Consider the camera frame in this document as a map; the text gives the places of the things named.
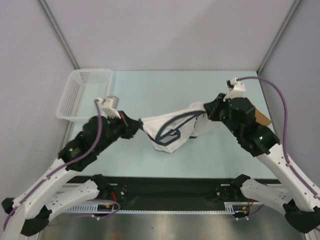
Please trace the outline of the white tank top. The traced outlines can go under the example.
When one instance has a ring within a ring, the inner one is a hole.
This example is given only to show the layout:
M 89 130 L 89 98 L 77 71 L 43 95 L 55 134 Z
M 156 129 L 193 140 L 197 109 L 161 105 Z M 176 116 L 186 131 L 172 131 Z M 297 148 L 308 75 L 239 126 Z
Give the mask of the white tank top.
M 217 122 L 208 119 L 204 104 L 198 101 L 179 111 L 141 118 L 140 129 L 152 141 L 156 151 L 172 154 L 189 139 L 217 127 Z

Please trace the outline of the tan tank top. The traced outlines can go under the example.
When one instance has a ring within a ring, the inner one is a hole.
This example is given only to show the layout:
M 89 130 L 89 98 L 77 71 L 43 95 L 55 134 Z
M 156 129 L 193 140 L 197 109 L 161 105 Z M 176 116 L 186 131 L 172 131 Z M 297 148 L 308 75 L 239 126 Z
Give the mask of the tan tank top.
M 258 108 L 252 102 L 250 104 L 255 108 L 255 117 L 257 123 L 266 127 L 272 124 L 272 121 L 260 110 L 258 110 Z

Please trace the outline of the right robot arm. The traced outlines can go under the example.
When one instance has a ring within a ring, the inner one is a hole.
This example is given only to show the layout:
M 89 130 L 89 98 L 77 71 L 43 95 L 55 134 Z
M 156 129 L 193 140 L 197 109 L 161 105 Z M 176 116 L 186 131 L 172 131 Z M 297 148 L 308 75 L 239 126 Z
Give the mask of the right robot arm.
M 280 214 L 300 233 L 320 229 L 320 188 L 288 155 L 285 140 L 257 121 L 256 108 L 244 96 L 244 78 L 227 81 L 228 93 L 204 104 L 207 118 L 221 122 L 242 149 L 264 164 L 284 187 L 283 191 L 261 184 L 241 174 L 233 180 L 231 196 L 242 201 L 253 199 Z

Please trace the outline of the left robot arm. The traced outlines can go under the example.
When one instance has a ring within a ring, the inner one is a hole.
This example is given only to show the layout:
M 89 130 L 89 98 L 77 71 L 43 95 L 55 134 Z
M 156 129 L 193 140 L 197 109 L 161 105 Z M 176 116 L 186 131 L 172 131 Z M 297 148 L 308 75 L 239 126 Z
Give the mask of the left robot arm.
M 2 201 L 2 208 L 7 213 L 3 240 L 36 235 L 66 210 L 110 196 L 110 185 L 101 174 L 94 175 L 71 191 L 59 194 L 58 190 L 96 161 L 98 155 L 119 138 L 131 139 L 140 129 L 142 123 L 139 120 L 116 109 L 116 100 L 114 96 L 95 99 L 97 115 L 91 117 L 76 137 L 65 145 L 49 169 L 20 196 Z

